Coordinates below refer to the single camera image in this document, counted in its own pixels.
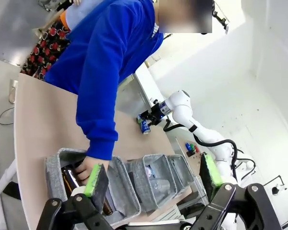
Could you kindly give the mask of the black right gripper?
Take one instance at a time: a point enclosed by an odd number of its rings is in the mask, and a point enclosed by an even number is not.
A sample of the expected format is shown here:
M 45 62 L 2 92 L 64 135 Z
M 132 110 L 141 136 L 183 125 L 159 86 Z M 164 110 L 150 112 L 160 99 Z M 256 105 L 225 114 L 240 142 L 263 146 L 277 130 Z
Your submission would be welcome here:
M 161 122 L 162 118 L 164 117 L 164 114 L 161 112 L 160 105 L 161 103 L 157 103 L 151 108 L 150 112 L 146 110 L 142 112 L 140 115 L 138 115 L 137 123 L 141 124 L 144 121 L 142 118 L 147 118 L 147 120 L 149 121 L 148 123 L 149 126 L 158 125 Z

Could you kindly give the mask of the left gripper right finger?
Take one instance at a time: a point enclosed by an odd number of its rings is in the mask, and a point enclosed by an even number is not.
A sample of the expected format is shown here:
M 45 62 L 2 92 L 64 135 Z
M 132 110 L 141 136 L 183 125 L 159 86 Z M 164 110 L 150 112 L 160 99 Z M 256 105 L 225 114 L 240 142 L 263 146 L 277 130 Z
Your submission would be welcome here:
M 200 173 L 209 204 L 200 213 L 192 230 L 217 230 L 228 214 L 240 216 L 247 230 L 282 229 L 262 184 L 245 188 L 223 182 L 211 156 L 201 155 Z

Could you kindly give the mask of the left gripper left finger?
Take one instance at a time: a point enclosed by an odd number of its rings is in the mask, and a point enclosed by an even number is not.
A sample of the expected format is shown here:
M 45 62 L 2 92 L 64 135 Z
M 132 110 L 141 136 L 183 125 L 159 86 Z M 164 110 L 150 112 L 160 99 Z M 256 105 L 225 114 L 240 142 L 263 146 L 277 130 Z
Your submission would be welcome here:
M 89 230 L 109 230 L 110 224 L 101 214 L 108 177 L 104 165 L 95 165 L 82 192 L 67 201 L 49 199 L 43 208 L 38 230 L 73 230 L 83 223 Z

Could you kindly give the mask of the person's right hand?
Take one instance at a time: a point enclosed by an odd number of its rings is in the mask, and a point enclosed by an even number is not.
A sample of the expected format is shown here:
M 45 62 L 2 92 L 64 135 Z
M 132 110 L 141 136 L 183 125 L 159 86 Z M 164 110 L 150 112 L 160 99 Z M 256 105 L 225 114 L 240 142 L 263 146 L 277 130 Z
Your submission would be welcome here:
M 75 168 L 77 176 L 81 181 L 82 185 L 86 185 L 89 179 L 89 176 L 93 170 L 93 168 L 97 165 L 104 165 L 105 170 L 108 169 L 109 161 L 95 159 L 92 157 L 86 156 L 82 163 Z

